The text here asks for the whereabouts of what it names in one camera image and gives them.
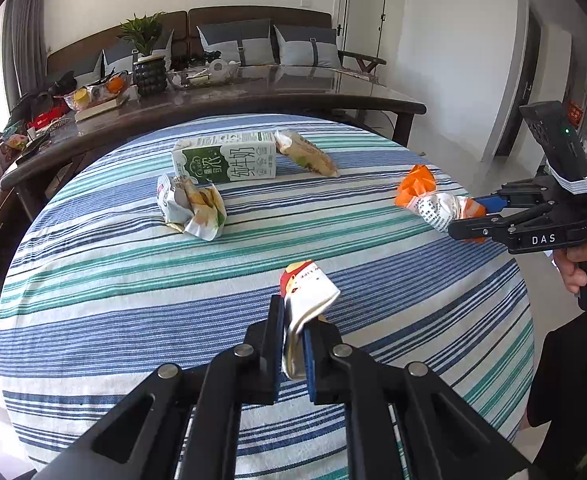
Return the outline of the orange white snack wrapper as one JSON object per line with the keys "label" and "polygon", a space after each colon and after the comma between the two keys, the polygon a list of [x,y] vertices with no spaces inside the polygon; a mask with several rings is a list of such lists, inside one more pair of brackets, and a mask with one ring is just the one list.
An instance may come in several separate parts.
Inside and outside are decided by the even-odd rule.
{"label": "orange white snack wrapper", "polygon": [[425,165],[408,171],[397,187],[394,205],[416,214],[440,233],[447,233],[453,221],[487,215],[487,208],[473,198],[439,191],[437,179]]}

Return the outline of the cream snack wrapper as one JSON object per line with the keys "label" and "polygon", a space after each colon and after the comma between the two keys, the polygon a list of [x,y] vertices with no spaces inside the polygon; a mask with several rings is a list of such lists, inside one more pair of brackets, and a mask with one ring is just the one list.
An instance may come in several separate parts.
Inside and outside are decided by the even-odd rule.
{"label": "cream snack wrapper", "polygon": [[304,325],[323,315],[339,295],[339,288],[313,260],[290,263],[280,277],[285,307],[282,367],[290,380],[305,378]]}

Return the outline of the beige bread snack packet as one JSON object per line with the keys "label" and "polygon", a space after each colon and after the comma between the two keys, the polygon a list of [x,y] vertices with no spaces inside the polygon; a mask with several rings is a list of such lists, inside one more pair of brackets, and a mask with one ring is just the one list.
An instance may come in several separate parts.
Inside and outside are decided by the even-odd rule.
{"label": "beige bread snack packet", "polygon": [[299,167],[315,174],[322,174],[324,177],[339,176],[333,159],[299,133],[277,130],[274,132],[274,139],[277,152],[288,157]]}

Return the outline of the green white wrapper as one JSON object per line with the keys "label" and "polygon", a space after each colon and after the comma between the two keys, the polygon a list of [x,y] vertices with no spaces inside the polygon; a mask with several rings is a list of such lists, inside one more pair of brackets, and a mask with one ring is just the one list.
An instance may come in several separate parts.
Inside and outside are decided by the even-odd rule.
{"label": "green white wrapper", "polygon": [[188,178],[161,174],[156,196],[164,223],[170,228],[206,242],[222,234],[228,214],[213,184],[197,188]]}

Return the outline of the striped blue green tablecloth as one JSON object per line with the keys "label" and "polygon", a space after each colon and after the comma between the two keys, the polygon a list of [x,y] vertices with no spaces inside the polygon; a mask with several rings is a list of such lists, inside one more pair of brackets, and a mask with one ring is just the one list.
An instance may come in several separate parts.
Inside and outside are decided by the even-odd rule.
{"label": "striped blue green tablecloth", "polygon": [[[271,180],[220,186],[216,240],[176,232],[157,204],[190,136],[292,130],[329,155],[325,178],[287,158]],[[385,364],[425,363],[512,438],[533,376],[533,323],[516,260],[465,243],[394,203],[419,157],[382,136],[289,115],[165,128],[93,162],[20,243],[0,299],[0,382],[36,468],[157,366],[192,367],[266,317],[286,266],[313,260],[339,288],[342,338]]]}

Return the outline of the green white milk carton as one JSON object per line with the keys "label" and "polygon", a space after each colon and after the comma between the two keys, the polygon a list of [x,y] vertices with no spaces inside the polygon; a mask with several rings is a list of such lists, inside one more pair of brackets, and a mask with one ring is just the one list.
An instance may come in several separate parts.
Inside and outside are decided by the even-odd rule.
{"label": "green white milk carton", "polygon": [[270,132],[191,136],[171,151],[175,174],[194,183],[230,183],[276,177],[276,143]]}

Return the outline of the grey white cushion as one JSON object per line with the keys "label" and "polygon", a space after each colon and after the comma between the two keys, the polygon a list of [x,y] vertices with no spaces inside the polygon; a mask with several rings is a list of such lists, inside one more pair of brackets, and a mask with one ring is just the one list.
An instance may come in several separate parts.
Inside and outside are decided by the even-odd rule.
{"label": "grey white cushion", "polygon": [[[166,70],[170,70],[172,41],[174,30],[164,29],[159,39],[152,48],[152,55],[162,55],[166,62]],[[104,74],[118,74],[133,72],[134,44],[124,39],[119,39],[113,46],[103,50]]]}
{"label": "grey white cushion", "polygon": [[197,27],[202,49],[220,51],[225,61],[241,66],[276,63],[270,20],[246,20]]}
{"label": "grey white cushion", "polygon": [[340,68],[336,30],[314,26],[274,26],[280,64]]}

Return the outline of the brown wooden sofa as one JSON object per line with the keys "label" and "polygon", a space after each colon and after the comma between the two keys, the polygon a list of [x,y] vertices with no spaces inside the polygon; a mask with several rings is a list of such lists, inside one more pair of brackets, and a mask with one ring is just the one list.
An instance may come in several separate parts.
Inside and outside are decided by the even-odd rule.
{"label": "brown wooden sofa", "polygon": [[386,61],[338,48],[339,30],[327,13],[281,6],[206,6],[131,18],[47,57],[46,76],[78,88],[102,84],[116,92],[132,82],[151,92],[179,81],[189,68],[220,60],[253,70],[269,67],[278,78],[331,78],[352,58],[371,79]]}

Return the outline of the glass tray with items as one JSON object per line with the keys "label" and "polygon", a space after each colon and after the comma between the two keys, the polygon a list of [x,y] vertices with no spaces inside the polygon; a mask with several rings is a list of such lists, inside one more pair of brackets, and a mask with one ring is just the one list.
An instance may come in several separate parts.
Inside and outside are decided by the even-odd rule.
{"label": "glass tray with items", "polygon": [[173,58],[168,71],[168,83],[174,90],[218,86],[231,82],[238,73],[240,64],[225,61],[220,51],[209,51]]}

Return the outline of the dark curved wooden table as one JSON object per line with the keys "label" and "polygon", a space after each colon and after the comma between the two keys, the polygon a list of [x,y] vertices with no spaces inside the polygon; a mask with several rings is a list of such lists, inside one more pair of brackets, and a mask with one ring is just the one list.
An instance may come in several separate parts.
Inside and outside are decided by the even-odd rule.
{"label": "dark curved wooden table", "polygon": [[427,107],[371,79],[328,68],[245,67],[227,84],[130,98],[114,110],[82,122],[74,120],[55,130],[46,148],[11,166],[0,185],[16,191],[28,217],[34,218],[44,207],[36,181],[87,152],[105,153],[137,136],[200,117],[249,113],[330,117],[336,110],[394,114],[392,141],[406,146],[414,117],[425,114]]}

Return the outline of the fruit bowl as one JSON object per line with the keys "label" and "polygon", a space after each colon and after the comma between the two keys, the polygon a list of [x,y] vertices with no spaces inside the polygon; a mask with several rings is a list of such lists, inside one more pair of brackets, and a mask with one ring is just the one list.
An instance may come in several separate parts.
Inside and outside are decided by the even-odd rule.
{"label": "fruit bowl", "polygon": [[117,99],[129,88],[130,80],[131,77],[128,72],[111,74],[96,82],[96,84],[79,87],[62,98],[70,110],[82,112],[82,110],[87,110],[90,107]]}

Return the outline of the potted green plant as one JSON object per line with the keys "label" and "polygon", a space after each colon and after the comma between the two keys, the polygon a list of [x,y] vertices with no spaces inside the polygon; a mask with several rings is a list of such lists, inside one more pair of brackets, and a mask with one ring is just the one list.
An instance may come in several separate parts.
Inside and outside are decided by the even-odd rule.
{"label": "potted green plant", "polygon": [[136,60],[133,62],[133,79],[142,98],[156,96],[167,88],[167,69],[163,55],[153,54],[155,44],[164,28],[160,22],[162,12],[129,18],[120,25],[120,38],[133,44]]}

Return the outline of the grey curtain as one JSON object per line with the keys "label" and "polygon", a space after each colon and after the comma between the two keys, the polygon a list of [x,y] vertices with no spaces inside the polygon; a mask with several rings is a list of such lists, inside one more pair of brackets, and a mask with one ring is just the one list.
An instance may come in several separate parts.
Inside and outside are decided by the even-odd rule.
{"label": "grey curtain", "polygon": [[5,0],[2,67],[10,110],[25,94],[42,87],[46,75],[44,0]]}

